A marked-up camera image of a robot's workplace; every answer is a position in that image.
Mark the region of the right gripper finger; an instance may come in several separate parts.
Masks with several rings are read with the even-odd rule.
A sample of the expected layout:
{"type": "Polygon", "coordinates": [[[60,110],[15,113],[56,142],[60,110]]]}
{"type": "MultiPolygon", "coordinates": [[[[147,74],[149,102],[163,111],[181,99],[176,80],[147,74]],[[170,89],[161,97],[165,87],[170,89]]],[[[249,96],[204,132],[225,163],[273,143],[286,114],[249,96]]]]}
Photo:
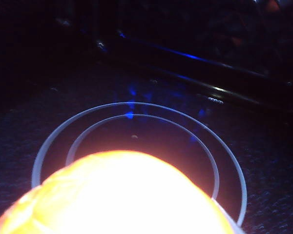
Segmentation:
{"type": "Polygon", "coordinates": [[[229,222],[230,227],[234,234],[244,234],[244,231],[241,227],[239,227],[236,222],[232,219],[232,217],[224,210],[224,208],[215,200],[212,198],[213,203],[219,208],[222,215],[226,218],[226,220],[229,222]]]}

